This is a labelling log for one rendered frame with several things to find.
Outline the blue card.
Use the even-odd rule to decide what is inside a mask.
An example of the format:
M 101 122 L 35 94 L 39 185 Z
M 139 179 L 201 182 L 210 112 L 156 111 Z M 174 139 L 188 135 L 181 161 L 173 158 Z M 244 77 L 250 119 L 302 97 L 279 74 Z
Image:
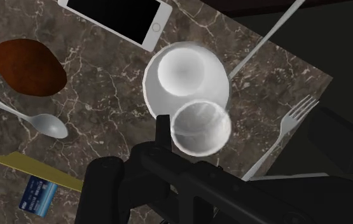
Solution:
M 31 176 L 19 204 L 21 210 L 45 217 L 58 185 Z

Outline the yellow knife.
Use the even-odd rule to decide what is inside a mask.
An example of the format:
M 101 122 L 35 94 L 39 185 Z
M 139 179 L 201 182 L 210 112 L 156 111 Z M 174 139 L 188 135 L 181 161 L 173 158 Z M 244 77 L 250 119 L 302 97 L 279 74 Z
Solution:
M 0 155 L 0 164 L 47 180 L 57 185 L 70 188 L 77 192 L 81 192 L 83 188 L 82 180 L 76 179 L 67 173 L 23 155 L 17 151 L 14 151 L 9 155 Z

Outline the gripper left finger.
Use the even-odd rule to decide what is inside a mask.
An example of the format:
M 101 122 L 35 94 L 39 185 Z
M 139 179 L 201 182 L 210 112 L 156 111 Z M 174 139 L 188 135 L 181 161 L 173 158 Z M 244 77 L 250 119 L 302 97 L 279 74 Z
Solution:
M 147 205 L 161 224 L 303 224 L 303 213 L 208 162 L 172 152 L 170 118 L 156 118 L 154 141 L 127 161 L 101 157 L 87 167 L 74 224 L 127 224 Z

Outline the white smartphone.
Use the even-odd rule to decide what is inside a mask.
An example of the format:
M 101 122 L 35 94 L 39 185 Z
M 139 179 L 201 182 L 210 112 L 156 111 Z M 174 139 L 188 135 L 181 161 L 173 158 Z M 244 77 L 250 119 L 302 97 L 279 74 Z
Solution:
M 59 6 L 152 52 L 172 13 L 162 0 L 57 0 Z

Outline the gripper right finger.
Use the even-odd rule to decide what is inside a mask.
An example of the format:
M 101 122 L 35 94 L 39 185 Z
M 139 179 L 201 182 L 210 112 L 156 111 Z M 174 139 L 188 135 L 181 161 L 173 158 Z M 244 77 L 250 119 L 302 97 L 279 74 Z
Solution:
M 282 215 L 282 224 L 353 224 L 353 124 L 321 107 L 310 118 L 308 141 L 340 170 L 255 177 L 250 183 L 296 208 Z

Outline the white plastic fork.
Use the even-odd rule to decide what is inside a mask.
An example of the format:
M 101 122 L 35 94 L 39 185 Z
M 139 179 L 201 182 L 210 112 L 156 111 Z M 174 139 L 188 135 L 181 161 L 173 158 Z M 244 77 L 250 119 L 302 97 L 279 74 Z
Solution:
M 242 180 L 249 181 L 256 174 L 264 161 L 282 141 L 284 136 L 296 128 L 318 103 L 319 101 L 317 99 L 311 95 L 307 95 L 284 115 L 280 122 L 280 133 L 276 142 L 274 142 L 270 149 L 267 150 L 266 153 L 244 174 Z

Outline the clear glass cup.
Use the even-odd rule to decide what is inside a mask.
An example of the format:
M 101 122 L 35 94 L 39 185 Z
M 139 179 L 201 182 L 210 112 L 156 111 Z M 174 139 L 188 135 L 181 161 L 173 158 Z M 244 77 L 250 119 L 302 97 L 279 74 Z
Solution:
M 185 154 L 207 157 L 228 142 L 232 121 L 224 108 L 208 100 L 184 104 L 173 115 L 170 131 L 174 144 Z

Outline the white bowl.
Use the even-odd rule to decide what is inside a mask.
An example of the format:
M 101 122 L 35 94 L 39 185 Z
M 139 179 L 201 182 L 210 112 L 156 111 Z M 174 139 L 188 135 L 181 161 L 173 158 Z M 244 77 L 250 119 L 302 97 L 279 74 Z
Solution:
M 149 61 L 142 80 L 144 101 L 152 117 L 174 116 L 186 103 L 204 99 L 228 104 L 230 81 L 223 63 L 204 45 L 176 42 Z

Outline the white plastic spoon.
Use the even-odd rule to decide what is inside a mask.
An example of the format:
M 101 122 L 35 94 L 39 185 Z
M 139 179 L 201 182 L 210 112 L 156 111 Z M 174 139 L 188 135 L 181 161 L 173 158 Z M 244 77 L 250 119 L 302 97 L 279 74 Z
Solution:
M 36 116 L 27 116 L 3 104 L 1 101 L 0 109 L 12 113 L 18 116 L 19 118 L 29 122 L 37 131 L 44 135 L 57 139 L 64 139 L 68 136 L 68 131 L 65 124 L 56 116 L 46 113 L 39 114 Z

